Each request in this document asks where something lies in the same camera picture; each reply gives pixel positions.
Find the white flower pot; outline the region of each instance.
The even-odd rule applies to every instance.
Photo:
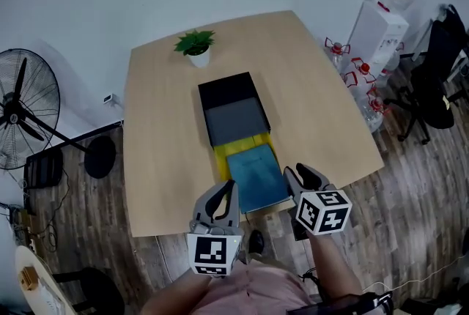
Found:
[[[210,47],[204,53],[197,56],[191,56],[188,54],[188,58],[191,59],[192,63],[197,67],[206,67],[210,60]]]

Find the fan grille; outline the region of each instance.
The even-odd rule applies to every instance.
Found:
[[[60,113],[59,86],[51,67],[34,52],[26,49],[9,49],[0,53],[2,104],[5,105],[8,96],[15,91],[21,63],[25,58],[27,63],[20,103],[27,111],[55,129]],[[31,137],[18,125],[2,125],[0,127],[0,168],[16,169],[24,166],[28,156],[42,151],[50,142],[52,138],[50,133],[29,119],[25,122],[43,136],[44,141]]]

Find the wooden table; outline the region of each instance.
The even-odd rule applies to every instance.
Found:
[[[134,237],[188,231],[195,201],[218,181],[197,89],[218,78],[251,73],[282,170],[305,163],[340,188],[383,167],[352,96],[293,12],[200,29],[215,30],[206,68],[173,52],[177,35],[132,50],[124,164]]]
[[[37,275],[39,276],[39,279],[43,283],[46,283],[49,288],[52,289],[53,293],[64,304],[65,315],[76,315],[72,305],[65,297],[63,291],[59,288],[59,285],[53,279],[51,271],[48,269],[45,263],[26,246],[18,246],[16,248],[15,266],[17,274],[19,274],[24,267],[34,267]],[[39,288],[31,291],[23,290],[23,288],[21,288],[21,290],[23,291],[24,297],[26,298],[26,302],[35,315],[51,314],[51,310],[48,307],[48,304],[40,296]]]

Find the potted plant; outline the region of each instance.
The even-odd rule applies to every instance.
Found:
[[[197,67],[207,66],[210,60],[210,46],[213,44],[214,31],[193,30],[186,32],[184,37],[179,37],[180,41],[175,44],[176,52],[182,52],[189,56],[192,63]]]

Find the standing fan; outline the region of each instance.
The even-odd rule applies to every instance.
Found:
[[[85,148],[56,130],[59,86],[41,56],[26,49],[1,52],[0,93],[0,168],[24,166],[28,156],[42,151],[56,136],[85,152],[85,169],[91,177],[107,176],[116,158],[114,142],[100,136]]]

